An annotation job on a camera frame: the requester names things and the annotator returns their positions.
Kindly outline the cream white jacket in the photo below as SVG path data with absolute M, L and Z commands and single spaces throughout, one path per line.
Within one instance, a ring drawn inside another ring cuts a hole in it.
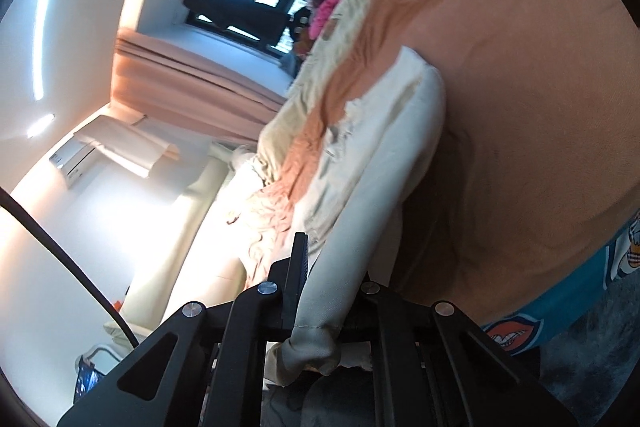
M 415 50 L 401 48 L 392 66 L 323 138 L 318 171 L 297 222 L 308 233 L 314 263 L 292 332 L 273 346 L 265 377 L 279 386 L 306 371 L 364 365 L 363 347 L 342 348 L 338 334 L 390 216 L 435 153 L 446 113 L 438 70 Z

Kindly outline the cream padded headboard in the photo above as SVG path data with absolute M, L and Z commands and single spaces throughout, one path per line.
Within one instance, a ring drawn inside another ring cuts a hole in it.
M 231 221 L 262 187 L 252 165 L 210 158 L 201 176 L 152 225 L 120 314 L 138 336 L 157 329 L 185 303 L 230 303 L 245 287 Z

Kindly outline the beige duvet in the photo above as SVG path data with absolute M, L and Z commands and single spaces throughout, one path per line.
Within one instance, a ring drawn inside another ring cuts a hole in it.
M 371 0 L 340 0 L 288 90 L 288 98 L 260 132 L 254 170 L 266 185 L 280 176 L 282 164 L 308 114 L 321 98 L 337 66 L 355 42 Z

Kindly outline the white cloth on air conditioner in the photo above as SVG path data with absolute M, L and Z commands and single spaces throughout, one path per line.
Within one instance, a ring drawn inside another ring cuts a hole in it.
M 175 144 L 106 115 L 96 117 L 76 131 L 74 138 L 143 179 L 162 158 L 180 159 L 180 150 Z

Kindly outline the left pink curtain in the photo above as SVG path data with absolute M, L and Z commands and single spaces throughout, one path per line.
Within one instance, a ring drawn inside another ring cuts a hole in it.
M 145 116 L 235 144 L 253 144 L 283 96 L 209 58 L 130 29 L 119 31 L 112 100 Z

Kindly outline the white air conditioner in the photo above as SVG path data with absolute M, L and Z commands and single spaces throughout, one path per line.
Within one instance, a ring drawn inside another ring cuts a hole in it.
M 70 138 L 50 155 L 49 161 L 58 169 L 66 187 L 71 187 L 85 176 L 98 155 L 99 152 L 93 146 Z

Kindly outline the blue cartoon mattress side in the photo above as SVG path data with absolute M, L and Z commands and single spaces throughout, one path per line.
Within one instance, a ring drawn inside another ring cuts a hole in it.
M 508 355 L 544 345 L 594 307 L 614 283 L 638 270 L 639 217 L 634 216 L 568 277 L 483 331 Z

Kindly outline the dark hanging coat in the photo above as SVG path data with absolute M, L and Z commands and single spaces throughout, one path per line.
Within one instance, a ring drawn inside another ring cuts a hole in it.
M 275 46 L 290 17 L 272 6 L 254 0 L 182 0 L 196 15 L 207 17 L 220 29 L 235 27 L 268 46 Z

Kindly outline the black plush toy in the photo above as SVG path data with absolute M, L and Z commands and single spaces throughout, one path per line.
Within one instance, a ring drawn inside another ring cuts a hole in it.
M 292 15 L 288 25 L 288 31 L 294 44 L 294 51 L 298 55 L 306 55 L 314 43 L 309 33 L 310 18 L 311 10 L 301 8 Z

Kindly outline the orange bed sheet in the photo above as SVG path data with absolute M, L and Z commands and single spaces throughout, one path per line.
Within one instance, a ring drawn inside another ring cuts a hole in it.
M 371 0 L 279 178 L 231 221 L 247 283 L 288 257 L 323 138 L 401 48 L 445 86 L 444 127 L 367 271 L 480 325 L 580 267 L 639 209 L 639 31 L 620 0 Z

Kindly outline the pink garment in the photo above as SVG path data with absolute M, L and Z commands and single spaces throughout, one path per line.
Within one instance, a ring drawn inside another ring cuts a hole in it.
M 309 26 L 309 38 L 311 38 L 311 40 L 318 39 L 340 1 L 341 0 L 324 0 L 314 11 L 314 17 Z

